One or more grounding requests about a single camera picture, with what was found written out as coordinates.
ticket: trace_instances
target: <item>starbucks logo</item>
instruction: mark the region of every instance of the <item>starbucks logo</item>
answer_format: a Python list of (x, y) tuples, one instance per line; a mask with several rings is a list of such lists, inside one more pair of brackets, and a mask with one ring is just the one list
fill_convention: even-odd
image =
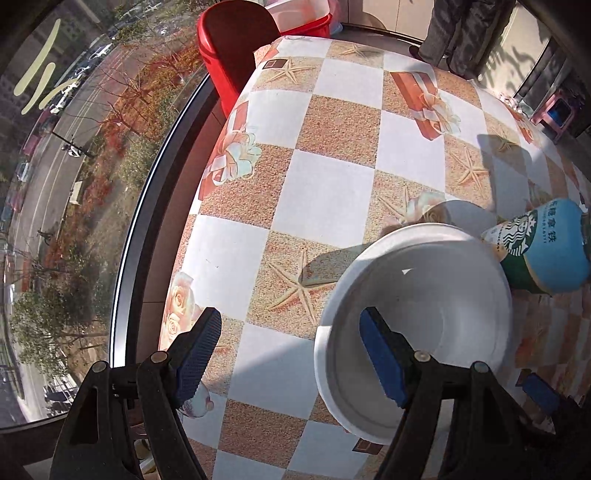
[(538, 212), (532, 210), (502, 226), (499, 236), (509, 255), (519, 257), (527, 252), (534, 240), (537, 224)]

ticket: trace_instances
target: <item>blue gripper pad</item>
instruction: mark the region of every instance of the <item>blue gripper pad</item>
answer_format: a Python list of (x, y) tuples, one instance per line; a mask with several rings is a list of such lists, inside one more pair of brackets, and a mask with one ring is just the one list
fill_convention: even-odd
[(523, 391), (546, 415), (552, 415), (560, 405), (560, 394), (537, 374), (529, 374), (521, 385)]
[(376, 308), (369, 307), (361, 312), (359, 334), (384, 393), (399, 407), (404, 408), (408, 394), (404, 384), (404, 370), (391, 348), (392, 338), (389, 338), (389, 335), (394, 334)]
[(203, 318), (202, 315), (197, 320), (198, 323), (206, 322), (206, 324), (194, 341), (191, 350), (183, 359), (183, 363), (177, 368), (177, 389), (174, 397), (179, 405), (195, 395), (201, 377), (222, 334), (222, 317), (217, 310), (211, 310), (212, 313), (207, 318)]

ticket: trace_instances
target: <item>cabinet door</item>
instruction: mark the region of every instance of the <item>cabinet door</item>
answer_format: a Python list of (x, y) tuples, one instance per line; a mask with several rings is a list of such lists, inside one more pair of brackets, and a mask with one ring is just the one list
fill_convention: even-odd
[(425, 40), (434, 0), (400, 0), (396, 32)]
[(399, 3), (400, 0), (349, 0), (349, 23), (394, 32)]

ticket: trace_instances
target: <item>blue bottle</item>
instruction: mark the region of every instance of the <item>blue bottle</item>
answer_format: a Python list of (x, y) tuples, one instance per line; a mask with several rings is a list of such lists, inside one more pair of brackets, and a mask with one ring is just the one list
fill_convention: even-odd
[(509, 286), (532, 293), (576, 291), (591, 273), (591, 224), (575, 202), (556, 199), (482, 234)]

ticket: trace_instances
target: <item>metal screw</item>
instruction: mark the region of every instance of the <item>metal screw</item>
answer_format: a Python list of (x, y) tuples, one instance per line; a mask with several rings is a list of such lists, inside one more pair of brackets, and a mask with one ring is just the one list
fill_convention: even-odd
[(155, 364), (159, 364), (160, 362), (164, 362), (168, 358), (168, 354), (163, 351), (158, 351), (152, 353), (150, 360), (152, 360)]
[(474, 370), (480, 374), (488, 373), (488, 365), (484, 362), (474, 362)]
[(107, 362), (100, 361), (92, 366), (92, 371), (94, 373), (99, 373), (102, 372), (105, 368), (107, 368)]
[(431, 355), (429, 355), (427, 352), (423, 352), (422, 350), (417, 350), (414, 352), (414, 357), (419, 362), (428, 362), (431, 359)]

